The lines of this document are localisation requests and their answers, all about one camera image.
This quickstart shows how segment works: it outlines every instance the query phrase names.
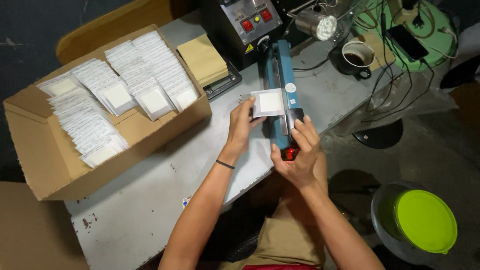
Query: person's arm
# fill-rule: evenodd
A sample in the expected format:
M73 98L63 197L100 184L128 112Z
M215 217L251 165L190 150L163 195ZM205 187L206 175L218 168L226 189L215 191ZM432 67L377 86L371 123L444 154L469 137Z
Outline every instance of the person's arm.
M278 147L272 145L271 158L276 170L302 194L339 269L384 270L378 257L338 211L325 187L322 187L321 183L327 181L326 166L325 173L317 173L321 179L315 178L313 168L318 161L320 137L309 116L305 116L304 122L295 121L292 129L292 136L300 147L295 161L283 161Z
M253 97L231 112L228 139L218 156L219 161L235 167L247 151L250 131L266 119L252 122L250 108L254 103ZM159 270L195 269L220 216L232 174L233 169L218 163L213 165L173 228Z

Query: coffee cup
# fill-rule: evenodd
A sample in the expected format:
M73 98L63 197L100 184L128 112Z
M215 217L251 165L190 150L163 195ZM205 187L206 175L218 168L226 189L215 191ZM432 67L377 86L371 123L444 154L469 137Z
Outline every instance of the coffee cup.
M375 60L375 51L365 42L351 41L332 51L333 66L342 74L353 75L357 80L370 79L370 66Z

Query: red clothing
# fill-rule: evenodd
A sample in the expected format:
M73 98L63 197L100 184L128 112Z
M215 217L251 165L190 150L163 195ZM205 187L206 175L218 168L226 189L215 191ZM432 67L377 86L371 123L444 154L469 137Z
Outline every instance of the red clothing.
M247 265L243 270L317 270L310 265Z

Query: smartphone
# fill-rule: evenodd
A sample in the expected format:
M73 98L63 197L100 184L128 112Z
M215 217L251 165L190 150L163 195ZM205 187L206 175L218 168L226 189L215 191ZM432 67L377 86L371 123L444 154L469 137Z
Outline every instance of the smartphone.
M415 62L428 55L422 44L403 26L398 25L387 30L387 38L400 49L410 62Z

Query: warning label sticker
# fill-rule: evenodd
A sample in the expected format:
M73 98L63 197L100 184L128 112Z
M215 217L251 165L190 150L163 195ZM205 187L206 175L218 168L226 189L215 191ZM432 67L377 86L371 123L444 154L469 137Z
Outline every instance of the warning label sticker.
M253 46L252 44L250 43L247 47L247 49L245 50L245 53L249 52L249 51L252 51L253 50Z

